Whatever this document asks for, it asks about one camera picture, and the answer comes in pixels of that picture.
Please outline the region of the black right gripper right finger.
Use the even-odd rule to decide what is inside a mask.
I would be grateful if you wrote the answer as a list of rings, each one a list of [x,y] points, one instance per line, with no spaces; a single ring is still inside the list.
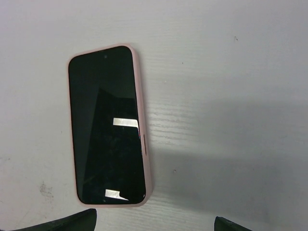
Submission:
[[[214,231],[251,231],[237,223],[234,223],[224,217],[216,217],[214,222]]]

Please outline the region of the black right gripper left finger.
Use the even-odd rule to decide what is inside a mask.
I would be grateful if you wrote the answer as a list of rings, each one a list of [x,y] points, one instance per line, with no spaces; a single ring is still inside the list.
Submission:
[[[93,231],[97,222],[97,210],[90,208],[65,218],[23,228],[24,231]]]

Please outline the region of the phone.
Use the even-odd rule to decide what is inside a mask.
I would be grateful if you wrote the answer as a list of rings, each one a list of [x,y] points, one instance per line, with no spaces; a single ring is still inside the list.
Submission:
[[[139,59],[128,44],[68,63],[76,192],[91,207],[136,207],[152,193]]]

